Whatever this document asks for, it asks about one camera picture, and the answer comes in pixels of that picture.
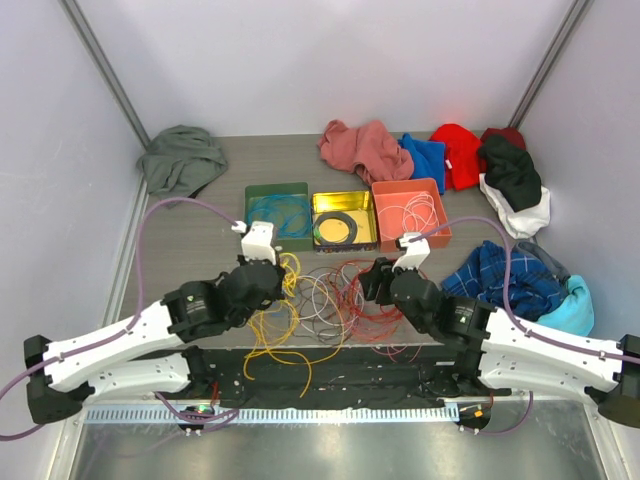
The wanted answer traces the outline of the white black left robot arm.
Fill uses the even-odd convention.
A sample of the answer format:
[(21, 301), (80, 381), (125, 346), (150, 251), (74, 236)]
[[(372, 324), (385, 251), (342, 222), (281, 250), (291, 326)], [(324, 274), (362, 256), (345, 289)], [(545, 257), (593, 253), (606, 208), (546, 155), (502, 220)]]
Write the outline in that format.
[(159, 391), (205, 397), (214, 372), (193, 343), (241, 328), (283, 299), (279, 261), (238, 259), (233, 271), (192, 281), (137, 316), (65, 341), (35, 335), (23, 343), (32, 421), (46, 425), (84, 406), (125, 394)]

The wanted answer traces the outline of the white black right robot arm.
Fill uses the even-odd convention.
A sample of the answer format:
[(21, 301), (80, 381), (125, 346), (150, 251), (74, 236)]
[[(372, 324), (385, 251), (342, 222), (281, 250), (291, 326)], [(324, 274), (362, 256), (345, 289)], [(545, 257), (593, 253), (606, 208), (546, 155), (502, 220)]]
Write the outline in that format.
[(503, 308), (446, 294), (418, 269), (387, 258), (358, 280), (365, 300), (396, 307), (418, 333), (456, 353), (451, 380), (460, 393), (486, 387), (561, 396), (638, 427), (638, 336), (601, 340), (512, 319)]

